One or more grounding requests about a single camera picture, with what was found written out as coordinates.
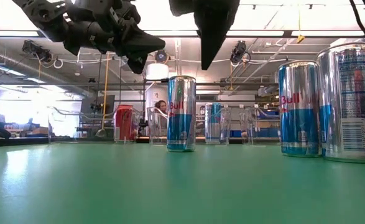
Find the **red can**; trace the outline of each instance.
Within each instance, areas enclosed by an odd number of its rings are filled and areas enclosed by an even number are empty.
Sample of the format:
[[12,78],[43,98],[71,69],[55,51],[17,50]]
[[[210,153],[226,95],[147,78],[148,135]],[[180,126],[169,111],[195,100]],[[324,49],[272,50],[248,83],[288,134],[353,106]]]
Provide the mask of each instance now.
[[119,105],[114,114],[114,140],[133,142],[138,134],[139,115],[132,105]]

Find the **ceiling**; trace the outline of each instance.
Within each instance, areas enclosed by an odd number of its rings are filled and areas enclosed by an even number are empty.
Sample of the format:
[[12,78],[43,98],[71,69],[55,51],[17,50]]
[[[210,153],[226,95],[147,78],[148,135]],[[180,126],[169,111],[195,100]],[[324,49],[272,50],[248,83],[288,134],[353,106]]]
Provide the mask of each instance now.
[[[361,1],[356,1],[358,4],[361,19],[365,25],[365,8]],[[181,17],[174,17],[169,10],[168,0],[156,0],[156,7],[153,1],[137,0],[134,4],[142,17],[142,22],[139,24],[144,30],[195,30],[196,26],[191,14]],[[303,30],[359,30],[354,19],[351,6],[346,0],[312,0],[312,1],[298,1],[298,0],[241,0],[239,11],[236,15],[236,20],[232,26],[232,30],[297,30],[298,29],[298,15],[300,15],[301,29]],[[0,0],[0,30],[37,30],[31,22],[26,18],[23,12],[11,1]],[[166,42],[165,50],[172,57],[175,56],[175,43],[177,38],[163,38]],[[24,58],[25,53],[21,50],[22,45],[26,39],[0,39],[0,45],[3,46],[3,51],[9,55],[17,55],[19,58]],[[49,49],[54,55],[54,58],[64,59],[62,68],[49,68],[49,71],[65,77],[68,82],[87,83],[89,78],[96,78],[98,80],[99,68],[101,68],[100,82],[104,82],[106,61],[101,65],[98,61],[100,54],[97,50],[81,49],[79,60],[83,62],[83,67],[77,65],[75,62],[77,57],[63,48],[62,43],[53,43],[45,38],[30,38],[35,43],[41,45],[45,49]],[[267,77],[273,77],[279,65],[285,61],[270,62],[263,66],[260,70],[255,72],[262,62],[270,59],[270,57],[278,51],[282,44],[286,43],[288,39],[273,38],[227,38],[219,50],[215,62],[213,62],[207,71],[200,68],[200,39],[199,38],[180,38],[181,42],[181,57],[182,73],[196,76],[198,82],[219,82],[222,78],[230,76],[231,65],[229,58],[231,51],[236,45],[237,41],[244,40],[251,60],[255,64],[240,65],[242,68],[237,68],[238,73],[233,73],[234,77],[250,77],[249,82],[259,82],[262,79],[265,82]],[[331,43],[338,40],[337,38],[307,38],[300,44],[295,41],[282,49],[273,60],[305,60],[316,59],[316,53],[329,47]],[[345,42],[355,41],[358,39],[346,39]],[[27,57],[24,60],[34,62],[39,67],[36,58]],[[148,63],[154,63],[152,55],[148,58]],[[175,61],[170,60],[167,65],[170,71],[175,71]],[[119,60],[109,61],[109,82],[132,83],[141,82],[142,75],[133,74],[129,70],[119,68]]]

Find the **energy drink can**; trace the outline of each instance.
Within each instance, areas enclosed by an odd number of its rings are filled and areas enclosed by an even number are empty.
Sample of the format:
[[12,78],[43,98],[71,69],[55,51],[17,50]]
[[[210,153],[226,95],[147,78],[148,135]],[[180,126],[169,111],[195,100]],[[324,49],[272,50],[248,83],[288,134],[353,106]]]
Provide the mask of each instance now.
[[325,49],[318,63],[324,157],[365,163],[365,43]]
[[206,103],[205,138],[207,144],[219,144],[221,137],[221,103]]
[[167,149],[185,152],[195,150],[196,80],[188,76],[169,80],[169,125]]
[[318,65],[313,60],[279,67],[280,141],[286,156],[320,156]]

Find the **table surface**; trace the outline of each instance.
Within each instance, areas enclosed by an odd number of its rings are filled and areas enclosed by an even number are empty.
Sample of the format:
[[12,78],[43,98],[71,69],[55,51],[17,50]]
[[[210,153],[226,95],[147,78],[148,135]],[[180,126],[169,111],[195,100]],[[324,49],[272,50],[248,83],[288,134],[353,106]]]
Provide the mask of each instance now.
[[0,223],[365,223],[365,164],[280,146],[0,147]]

